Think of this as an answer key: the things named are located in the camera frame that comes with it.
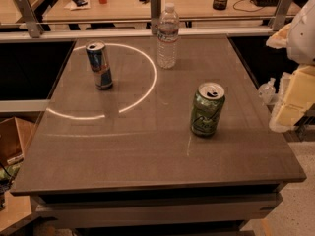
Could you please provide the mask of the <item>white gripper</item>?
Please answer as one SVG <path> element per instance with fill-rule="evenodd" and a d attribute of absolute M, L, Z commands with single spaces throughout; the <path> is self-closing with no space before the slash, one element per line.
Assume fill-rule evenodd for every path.
<path fill-rule="evenodd" d="M 278 101 L 269 128 L 283 133 L 294 125 L 315 103 L 315 0 L 308 0 L 291 24 L 284 25 L 266 41 L 271 48 L 286 48 L 290 60 L 299 64 L 289 75 L 283 73 Z"/>

